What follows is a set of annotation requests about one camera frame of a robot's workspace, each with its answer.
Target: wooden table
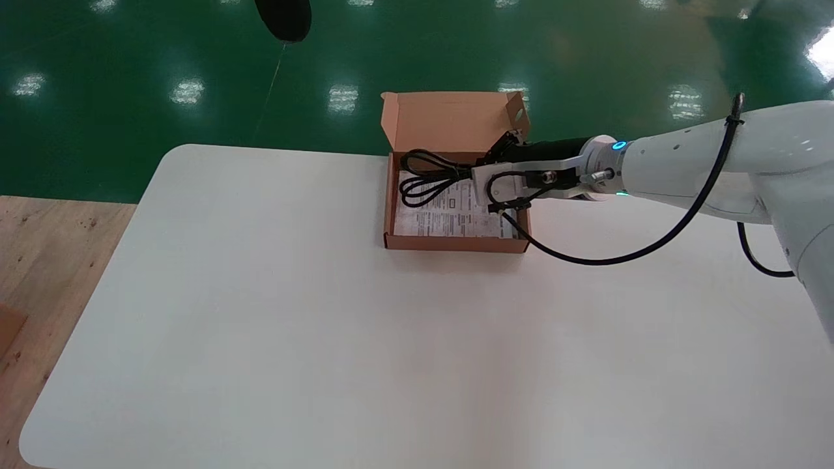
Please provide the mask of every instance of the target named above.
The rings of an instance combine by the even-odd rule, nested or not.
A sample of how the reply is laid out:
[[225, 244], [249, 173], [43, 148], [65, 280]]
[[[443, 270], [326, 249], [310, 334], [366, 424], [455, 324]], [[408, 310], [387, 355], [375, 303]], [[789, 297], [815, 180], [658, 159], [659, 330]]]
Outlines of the wooden table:
[[0, 469], [135, 205], [0, 196], [0, 303], [28, 315], [0, 361]]

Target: power cord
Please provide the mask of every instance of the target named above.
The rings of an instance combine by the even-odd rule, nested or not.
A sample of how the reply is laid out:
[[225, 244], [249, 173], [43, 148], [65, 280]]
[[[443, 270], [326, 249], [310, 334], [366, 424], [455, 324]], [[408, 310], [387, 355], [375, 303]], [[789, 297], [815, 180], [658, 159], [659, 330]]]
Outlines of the power cord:
[[669, 233], [666, 233], [662, 238], [657, 240], [656, 242], [652, 243], [651, 245], [646, 246], [641, 250], [637, 250], [633, 253], [627, 255], [621, 255], [618, 257], [612, 257], [609, 259], [582, 259], [580, 257], [574, 257], [571, 255], [562, 254], [561, 252], [554, 251], [551, 248], [540, 243], [538, 240], [533, 238], [521, 225], [515, 221], [511, 216], [507, 214], [505, 211], [506, 204], [498, 202], [492, 195], [491, 183], [502, 177], [502, 173], [498, 173], [495, 175], [493, 179], [489, 181], [490, 184], [486, 186], [486, 195], [490, 198], [490, 202], [497, 205], [500, 209], [499, 213], [502, 217], [504, 217], [507, 222], [509, 222], [513, 228], [515, 228], [521, 236], [527, 239], [533, 246], [539, 248], [540, 250], [544, 251], [548, 255], [552, 255], [556, 257], [556, 259], [564, 260], [567, 262], [572, 262], [574, 264], [580, 265], [616, 265], [622, 264], [624, 262], [628, 262], [630, 260], [639, 259], [645, 255], [651, 254], [656, 250], [660, 249], [661, 247], [667, 245], [670, 241], [672, 241], [677, 235], [683, 231], [683, 229], [695, 218], [695, 215], [698, 213], [698, 210], [704, 205], [706, 202], [706, 198], [710, 195], [712, 188], [715, 187], [716, 181], [718, 180], [718, 176], [721, 174], [721, 169], [724, 168], [724, 163], [727, 161], [727, 157], [730, 154], [730, 147], [732, 146], [733, 138], [736, 136], [736, 129], [739, 125], [744, 124], [744, 121], [741, 120], [741, 109], [744, 106], [744, 94], [739, 93], [733, 98], [732, 110], [730, 115], [726, 118], [726, 130], [724, 132], [724, 139], [721, 142], [721, 148], [718, 150], [718, 156], [716, 158], [716, 162], [712, 165], [712, 170], [710, 171], [709, 177], [706, 179], [706, 183], [704, 187], [701, 189], [701, 192], [698, 193], [697, 197], [695, 197], [695, 201], [692, 203], [692, 206], [689, 210], [686, 211], [686, 214], [683, 216], [681, 221], [679, 221], [674, 228], [672, 228]]
[[794, 274], [792, 270], [770, 270], [764, 265], [759, 264], [759, 261], [756, 260], [756, 257], [754, 257], [753, 253], [750, 251], [750, 244], [747, 243], [747, 232], [744, 230], [744, 224], [742, 222], [736, 222], [736, 226], [738, 227], [738, 239], [741, 241], [741, 250], [744, 251], [744, 256], [746, 256], [747, 260], [753, 264], [753, 267], [756, 267], [756, 270], [764, 275], [776, 277], [777, 279], [790, 279], [791, 277], [796, 277], [796, 274]]
[[[422, 161], [435, 169], [414, 167], [414, 161]], [[399, 194], [403, 205], [416, 209], [431, 202], [452, 184], [472, 178], [473, 164], [451, 161], [429, 150], [414, 149], [399, 159], [400, 168], [414, 174], [399, 183]]]

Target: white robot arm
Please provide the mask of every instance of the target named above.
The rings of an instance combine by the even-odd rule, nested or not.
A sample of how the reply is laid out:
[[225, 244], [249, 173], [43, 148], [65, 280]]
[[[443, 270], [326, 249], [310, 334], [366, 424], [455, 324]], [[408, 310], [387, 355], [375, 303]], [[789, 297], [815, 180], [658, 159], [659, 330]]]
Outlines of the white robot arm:
[[[740, 106], [741, 96], [736, 99]], [[727, 133], [726, 163], [718, 167], [720, 175], [700, 212], [772, 224], [834, 343], [834, 102], [744, 113], [737, 121], [742, 125], [733, 125], [734, 137], [726, 132], [727, 122], [630, 142], [602, 135], [525, 144], [519, 134], [508, 133], [471, 168], [477, 198], [499, 205], [502, 215], [500, 209], [513, 201], [593, 199], [618, 192], [689, 209]]]

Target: green epoxy floor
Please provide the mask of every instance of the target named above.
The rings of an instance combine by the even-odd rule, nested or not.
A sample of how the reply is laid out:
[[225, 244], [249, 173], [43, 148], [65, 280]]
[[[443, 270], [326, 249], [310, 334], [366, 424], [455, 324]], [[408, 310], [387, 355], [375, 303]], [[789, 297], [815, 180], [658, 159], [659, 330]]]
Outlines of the green epoxy floor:
[[0, 0], [0, 194], [137, 202], [185, 143], [383, 155], [384, 91], [524, 89], [533, 139], [831, 97], [828, 0], [312, 1], [282, 52], [252, 0]]

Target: cardboard box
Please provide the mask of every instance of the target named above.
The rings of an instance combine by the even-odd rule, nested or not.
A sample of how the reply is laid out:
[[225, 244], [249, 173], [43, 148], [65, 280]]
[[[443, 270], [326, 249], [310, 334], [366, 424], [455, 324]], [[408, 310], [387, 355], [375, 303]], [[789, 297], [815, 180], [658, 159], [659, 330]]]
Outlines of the cardboard box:
[[[392, 148], [385, 192], [385, 248], [515, 254], [527, 251], [527, 240], [394, 234], [400, 157], [412, 149], [427, 149], [447, 159], [473, 164], [506, 131], [518, 129], [526, 136], [530, 119], [521, 92], [382, 93], [382, 99], [382, 129]], [[529, 233], [528, 211], [518, 212], [517, 219]]]

